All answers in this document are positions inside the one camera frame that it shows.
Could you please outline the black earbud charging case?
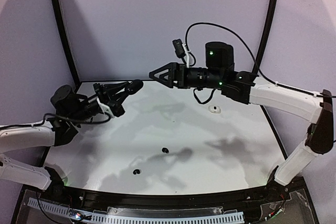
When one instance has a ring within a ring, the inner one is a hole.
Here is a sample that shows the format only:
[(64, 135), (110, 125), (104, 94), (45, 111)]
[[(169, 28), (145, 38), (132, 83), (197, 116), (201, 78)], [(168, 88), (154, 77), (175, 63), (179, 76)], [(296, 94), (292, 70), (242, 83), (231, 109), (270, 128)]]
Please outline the black earbud charging case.
[(124, 88), (124, 91), (127, 95), (134, 95), (138, 91), (140, 91), (144, 86), (144, 83), (142, 80), (136, 79), (127, 84), (127, 86)]

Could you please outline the white earbud charging case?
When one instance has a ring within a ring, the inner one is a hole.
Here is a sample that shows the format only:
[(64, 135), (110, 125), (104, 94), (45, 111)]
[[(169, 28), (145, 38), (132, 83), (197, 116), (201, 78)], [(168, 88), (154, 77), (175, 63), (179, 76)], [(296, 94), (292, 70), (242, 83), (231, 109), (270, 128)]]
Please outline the white earbud charging case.
[(221, 113), (221, 108), (219, 106), (211, 105), (211, 106), (208, 107), (208, 110), (210, 111), (210, 113), (214, 113), (214, 114), (220, 114)]

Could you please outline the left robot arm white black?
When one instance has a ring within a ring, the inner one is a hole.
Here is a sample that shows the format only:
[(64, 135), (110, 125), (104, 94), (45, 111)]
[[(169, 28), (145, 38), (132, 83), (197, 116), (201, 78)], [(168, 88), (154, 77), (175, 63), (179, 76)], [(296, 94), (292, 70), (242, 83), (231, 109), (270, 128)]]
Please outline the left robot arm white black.
[(6, 156), (7, 152), (31, 147), (69, 144), (83, 124), (99, 125), (124, 115), (124, 100), (143, 87), (143, 82), (93, 85), (94, 95), (77, 94), (70, 85), (58, 88), (50, 101), (55, 113), (42, 121), (1, 126), (1, 179), (30, 185), (43, 191), (61, 192), (64, 182), (51, 167), (31, 166)]

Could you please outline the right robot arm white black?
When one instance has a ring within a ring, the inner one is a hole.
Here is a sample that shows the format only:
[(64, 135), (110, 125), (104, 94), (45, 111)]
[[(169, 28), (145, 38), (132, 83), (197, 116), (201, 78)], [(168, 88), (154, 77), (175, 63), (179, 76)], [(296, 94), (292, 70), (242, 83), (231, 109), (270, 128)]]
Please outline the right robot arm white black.
[(299, 90), (247, 71), (234, 70), (231, 45), (211, 41), (205, 45), (206, 66), (192, 67), (190, 52), (181, 40), (174, 40), (177, 57), (183, 63), (170, 62), (149, 73), (149, 77), (168, 88), (219, 90), (222, 95), (243, 104), (267, 106), (296, 115), (310, 123), (306, 138), (272, 172), (269, 183), (287, 186), (316, 157), (334, 145), (333, 104), (328, 90)]

